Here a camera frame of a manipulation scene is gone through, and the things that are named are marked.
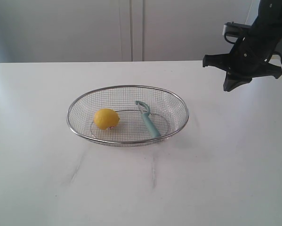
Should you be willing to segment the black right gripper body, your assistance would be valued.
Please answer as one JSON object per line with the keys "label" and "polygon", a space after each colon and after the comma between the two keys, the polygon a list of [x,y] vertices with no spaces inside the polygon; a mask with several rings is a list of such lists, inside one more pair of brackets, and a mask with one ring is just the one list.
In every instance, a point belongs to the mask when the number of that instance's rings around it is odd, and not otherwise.
{"label": "black right gripper body", "polygon": [[273,35],[239,37],[225,56],[225,81],[252,81],[257,77],[278,79],[282,68],[269,63],[280,38]]}

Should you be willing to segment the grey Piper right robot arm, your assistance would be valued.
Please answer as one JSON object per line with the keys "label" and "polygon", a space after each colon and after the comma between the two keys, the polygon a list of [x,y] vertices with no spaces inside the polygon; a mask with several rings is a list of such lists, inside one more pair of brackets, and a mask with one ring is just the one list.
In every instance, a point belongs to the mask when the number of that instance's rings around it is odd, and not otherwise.
{"label": "grey Piper right robot arm", "polygon": [[269,61],[282,40],[282,0],[262,0],[258,16],[251,26],[227,23],[235,31],[225,32],[237,38],[227,54],[205,55],[204,67],[213,66],[226,72],[224,91],[248,84],[257,77],[273,76],[278,79],[282,68]]}

